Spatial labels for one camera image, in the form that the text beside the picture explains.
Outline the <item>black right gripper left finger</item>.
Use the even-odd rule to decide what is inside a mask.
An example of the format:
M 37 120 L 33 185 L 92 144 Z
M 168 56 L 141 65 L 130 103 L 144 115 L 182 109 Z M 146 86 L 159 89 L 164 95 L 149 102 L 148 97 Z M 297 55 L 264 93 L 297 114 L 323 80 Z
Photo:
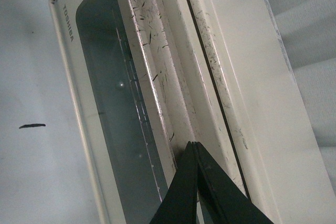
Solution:
M 196 223 L 198 164 L 188 142 L 166 196 L 150 223 Z

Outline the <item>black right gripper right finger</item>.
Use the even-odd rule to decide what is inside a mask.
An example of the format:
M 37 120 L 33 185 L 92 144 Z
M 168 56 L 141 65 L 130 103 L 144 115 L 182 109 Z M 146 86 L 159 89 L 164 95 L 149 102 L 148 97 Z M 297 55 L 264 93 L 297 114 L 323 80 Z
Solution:
M 200 143 L 194 143 L 197 186 L 213 223 L 269 223 Z

